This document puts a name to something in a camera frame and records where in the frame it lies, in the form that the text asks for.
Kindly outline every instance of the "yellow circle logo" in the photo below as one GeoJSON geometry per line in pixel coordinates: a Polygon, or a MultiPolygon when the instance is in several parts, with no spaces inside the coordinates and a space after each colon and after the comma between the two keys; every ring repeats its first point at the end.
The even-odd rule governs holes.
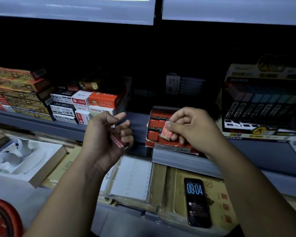
{"type": "Polygon", "coordinates": [[[257,128],[254,128],[252,130],[252,134],[254,135],[262,135],[263,132],[267,131],[267,127],[266,126],[259,126],[257,128]]]}

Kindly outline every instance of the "red chinese character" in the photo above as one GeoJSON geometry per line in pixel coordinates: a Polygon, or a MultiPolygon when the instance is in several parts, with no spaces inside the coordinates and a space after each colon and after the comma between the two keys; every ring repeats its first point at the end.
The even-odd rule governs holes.
{"type": "Polygon", "coordinates": [[[224,210],[229,211],[229,205],[223,204],[222,207],[223,207],[224,210]]]}
{"type": "Polygon", "coordinates": [[[230,217],[229,215],[225,215],[225,221],[226,221],[227,223],[232,223],[232,221],[231,221],[231,217],[230,217]]]}
{"type": "Polygon", "coordinates": [[[222,196],[222,199],[224,199],[224,200],[227,200],[228,199],[226,194],[222,194],[222,193],[220,193],[220,194],[222,196]]]}

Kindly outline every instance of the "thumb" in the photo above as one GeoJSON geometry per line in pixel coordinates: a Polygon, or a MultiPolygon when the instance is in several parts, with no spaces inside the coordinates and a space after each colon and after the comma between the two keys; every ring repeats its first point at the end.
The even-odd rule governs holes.
{"type": "Polygon", "coordinates": [[[165,126],[169,131],[178,133],[182,136],[184,136],[184,134],[185,134],[186,126],[184,126],[182,124],[170,122],[170,123],[166,123],[165,126]]]}
{"type": "Polygon", "coordinates": [[[99,120],[102,124],[109,123],[111,125],[118,123],[119,119],[112,116],[108,111],[103,111],[101,114],[96,115],[94,118],[99,120]]]}

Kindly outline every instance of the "phone screen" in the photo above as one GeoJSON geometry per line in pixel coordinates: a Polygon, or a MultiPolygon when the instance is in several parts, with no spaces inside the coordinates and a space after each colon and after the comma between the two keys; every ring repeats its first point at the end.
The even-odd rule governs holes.
{"type": "Polygon", "coordinates": [[[189,225],[210,228],[212,223],[203,182],[200,179],[185,178],[184,186],[189,225]]]}

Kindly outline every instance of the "white shelf panel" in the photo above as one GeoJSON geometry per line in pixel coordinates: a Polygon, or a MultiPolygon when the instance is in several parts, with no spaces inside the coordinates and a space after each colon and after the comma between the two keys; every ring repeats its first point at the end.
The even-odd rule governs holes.
{"type": "Polygon", "coordinates": [[[153,25],[156,0],[0,0],[0,16],[153,25]]]}
{"type": "Polygon", "coordinates": [[[296,0],[163,0],[162,19],[296,25],[296,0]]]}

